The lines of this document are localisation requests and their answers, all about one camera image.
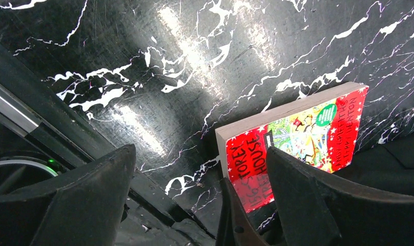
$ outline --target book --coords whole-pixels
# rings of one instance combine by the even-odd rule
[[[270,146],[329,173],[350,164],[367,90],[344,83],[216,129],[223,175],[247,213],[274,201]]]

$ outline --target black marble surface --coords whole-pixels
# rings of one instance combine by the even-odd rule
[[[216,127],[356,81],[356,151],[414,131],[413,0],[0,0],[0,43],[212,234]]]

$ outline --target black plastic part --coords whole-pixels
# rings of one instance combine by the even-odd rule
[[[0,44],[0,84],[36,112],[91,160],[115,150],[103,136],[61,101],[24,64]]]
[[[140,172],[137,168],[135,170],[132,181],[130,181],[131,192],[134,196],[140,199],[135,199],[143,207],[154,207],[168,221],[169,226],[174,221],[180,222],[184,219],[192,219],[190,215],[183,210],[173,199],[165,194],[165,192],[151,179],[149,179],[144,173]]]
[[[124,204],[124,211],[122,212],[121,222],[123,222],[125,219],[127,219],[127,216],[129,215],[129,206],[127,204]]]
[[[375,189],[414,196],[414,133],[354,156],[334,173]]]
[[[269,245],[252,227],[230,180],[224,178],[221,185],[223,205],[216,245]]]
[[[53,178],[41,168],[27,165],[0,166],[0,195],[9,194],[17,189]]]
[[[71,170],[91,161],[43,123],[26,135],[25,139],[46,153],[52,153],[53,158],[58,159]]]
[[[5,126],[0,128],[0,160],[22,159],[35,161],[49,166],[55,172],[60,171],[62,173],[74,169],[74,165],[63,161],[62,157],[57,157],[57,154],[49,149],[46,144],[42,144],[32,136],[26,137],[28,135],[26,131],[2,114],[0,114],[0,124]],[[61,160],[61,162],[48,162],[49,159],[54,158]]]
[[[128,197],[136,201],[137,203],[139,203],[141,207],[143,207],[145,210],[150,212],[154,217],[156,217],[160,222],[162,222],[167,227],[172,226],[172,224],[174,223],[172,219],[167,217],[165,214],[161,213],[156,207],[154,207],[153,205],[151,205],[151,203],[145,200],[145,198],[143,198],[138,193],[136,193],[133,190],[133,188],[130,188]]]
[[[113,245],[135,160],[124,146],[0,196],[0,245]]]
[[[274,147],[266,163],[288,245],[414,245],[414,196],[351,182]]]

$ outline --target illustration on book cover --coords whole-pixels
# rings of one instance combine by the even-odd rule
[[[350,164],[367,89],[228,139],[229,177],[246,212],[274,201],[265,163],[270,146],[329,173]]]

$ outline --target silver metal bar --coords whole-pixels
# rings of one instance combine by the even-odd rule
[[[0,85],[0,113],[16,123],[27,133],[35,130],[41,121],[33,115],[21,102],[17,101],[14,96],[3,89]]]
[[[11,131],[17,133],[17,135],[21,137],[26,137],[26,135],[28,135],[28,133],[25,130],[17,126],[17,124],[10,121],[10,119],[8,119],[6,116],[4,116],[1,113],[0,113],[0,123],[4,125],[5,127],[7,127],[8,129],[10,129]]]

